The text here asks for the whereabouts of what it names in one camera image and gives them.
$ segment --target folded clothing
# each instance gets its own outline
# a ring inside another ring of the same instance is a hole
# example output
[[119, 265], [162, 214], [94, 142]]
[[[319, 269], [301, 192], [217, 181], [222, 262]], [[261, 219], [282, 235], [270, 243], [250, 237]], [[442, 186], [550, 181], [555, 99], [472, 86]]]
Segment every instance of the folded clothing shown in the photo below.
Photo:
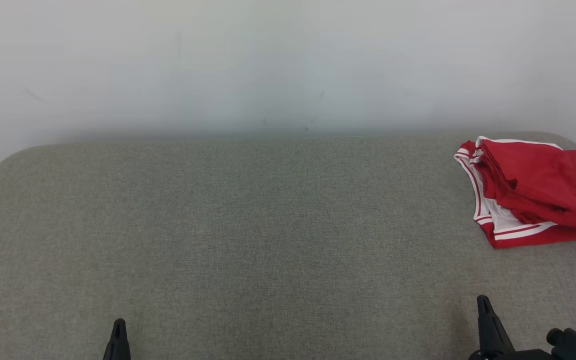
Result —
[[473, 218], [493, 248], [576, 240], [576, 151], [480, 136], [454, 159], [472, 182]]

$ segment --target wall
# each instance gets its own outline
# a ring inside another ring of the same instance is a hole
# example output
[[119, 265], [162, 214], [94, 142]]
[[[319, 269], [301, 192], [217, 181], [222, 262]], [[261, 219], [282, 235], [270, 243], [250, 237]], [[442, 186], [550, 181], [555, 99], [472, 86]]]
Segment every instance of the wall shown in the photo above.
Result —
[[0, 161], [99, 133], [545, 130], [576, 1], [0, 0]]

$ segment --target red cloth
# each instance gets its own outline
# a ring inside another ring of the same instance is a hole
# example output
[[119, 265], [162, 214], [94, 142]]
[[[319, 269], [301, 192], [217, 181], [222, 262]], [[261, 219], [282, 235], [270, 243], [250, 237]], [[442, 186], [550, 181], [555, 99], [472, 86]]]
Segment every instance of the red cloth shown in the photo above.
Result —
[[576, 151], [552, 145], [483, 139], [475, 168], [484, 196], [524, 224], [552, 221], [576, 228]]

